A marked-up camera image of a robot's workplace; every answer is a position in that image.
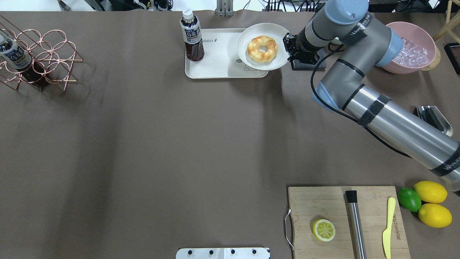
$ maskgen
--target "donut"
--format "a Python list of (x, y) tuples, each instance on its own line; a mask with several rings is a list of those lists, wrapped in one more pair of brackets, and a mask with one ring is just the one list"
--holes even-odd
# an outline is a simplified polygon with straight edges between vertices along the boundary
[[(266, 52), (259, 51), (259, 47), (267, 47)], [(276, 41), (268, 36), (259, 36), (253, 38), (251, 42), (247, 45), (247, 54), (255, 62), (271, 62), (278, 54), (278, 46)]]

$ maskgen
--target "bottle cap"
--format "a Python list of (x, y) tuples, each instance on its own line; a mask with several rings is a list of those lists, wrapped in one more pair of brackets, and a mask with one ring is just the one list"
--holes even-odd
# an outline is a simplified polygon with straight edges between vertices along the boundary
[(187, 9), (185, 11), (182, 11), (182, 16), (184, 17), (184, 19), (186, 20), (190, 20), (193, 18), (193, 11), (192, 9)]

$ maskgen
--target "pink bowl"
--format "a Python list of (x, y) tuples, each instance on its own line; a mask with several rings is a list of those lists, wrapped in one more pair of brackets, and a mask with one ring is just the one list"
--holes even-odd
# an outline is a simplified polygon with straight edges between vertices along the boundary
[(431, 36), (424, 29), (407, 22), (393, 22), (386, 26), (392, 28), (401, 38), (406, 38), (415, 45), (426, 49), (428, 53), (428, 63), (420, 67), (407, 67), (392, 60), (383, 67), (385, 70), (395, 74), (408, 74), (418, 71), (433, 62), (436, 56), (436, 45)]

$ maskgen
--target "robotic arm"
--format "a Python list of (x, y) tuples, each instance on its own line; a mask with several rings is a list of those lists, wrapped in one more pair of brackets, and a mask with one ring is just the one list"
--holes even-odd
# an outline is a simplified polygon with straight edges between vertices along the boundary
[(460, 196), (460, 143), (361, 83), (374, 65), (390, 63), (403, 46), (367, 10), (367, 0), (328, 0), (299, 34), (284, 37), (289, 59), (316, 64), (317, 51), (339, 37), (347, 49), (316, 88), (322, 101), (423, 164)]

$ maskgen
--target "soda bottle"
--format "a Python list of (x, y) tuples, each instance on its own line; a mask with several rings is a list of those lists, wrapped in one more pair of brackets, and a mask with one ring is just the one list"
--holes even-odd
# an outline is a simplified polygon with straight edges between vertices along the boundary
[(182, 35), (185, 42), (185, 55), (191, 61), (200, 61), (204, 57), (203, 39), (201, 38), (200, 21), (191, 9), (182, 11), (180, 19)]
[(38, 88), (48, 85), (45, 76), (45, 69), (38, 63), (32, 64), (32, 57), (13, 39), (5, 38), (0, 34), (0, 56), (14, 67), (31, 84)]

